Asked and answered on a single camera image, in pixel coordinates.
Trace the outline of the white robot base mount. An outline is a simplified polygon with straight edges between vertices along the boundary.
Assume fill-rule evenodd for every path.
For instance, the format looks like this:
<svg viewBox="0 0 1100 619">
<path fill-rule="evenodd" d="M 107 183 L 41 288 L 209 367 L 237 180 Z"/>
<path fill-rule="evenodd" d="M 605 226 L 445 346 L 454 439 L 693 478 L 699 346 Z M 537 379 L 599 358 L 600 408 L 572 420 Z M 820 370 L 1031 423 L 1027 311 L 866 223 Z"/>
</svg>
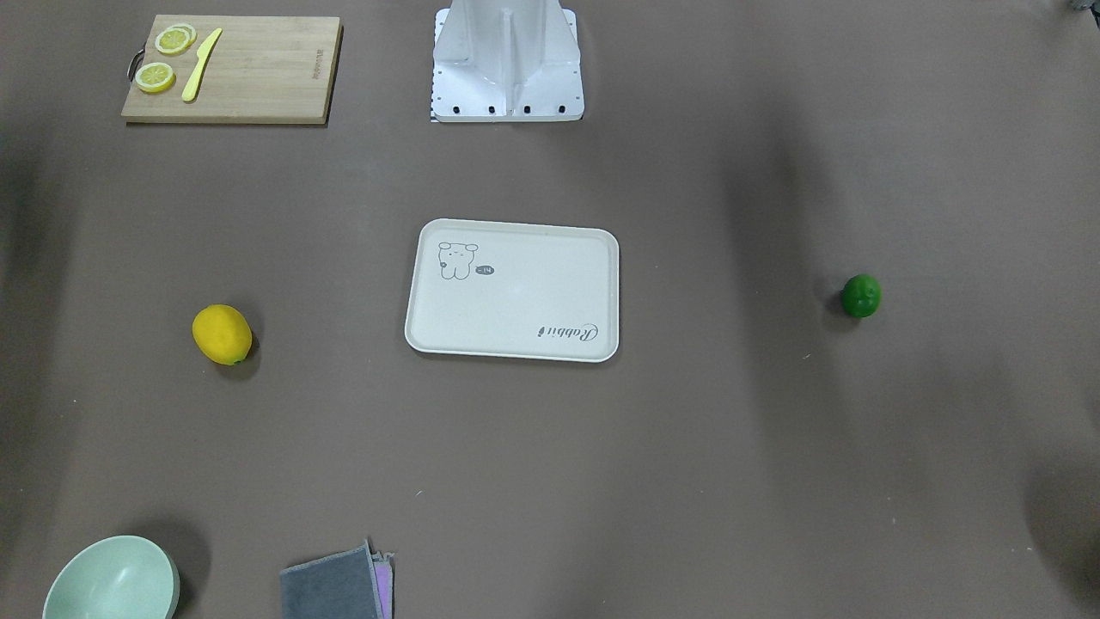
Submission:
<svg viewBox="0 0 1100 619">
<path fill-rule="evenodd" d="M 435 122 L 584 117 L 578 16 L 558 1 L 453 1 L 435 15 L 433 44 Z"/>
</svg>

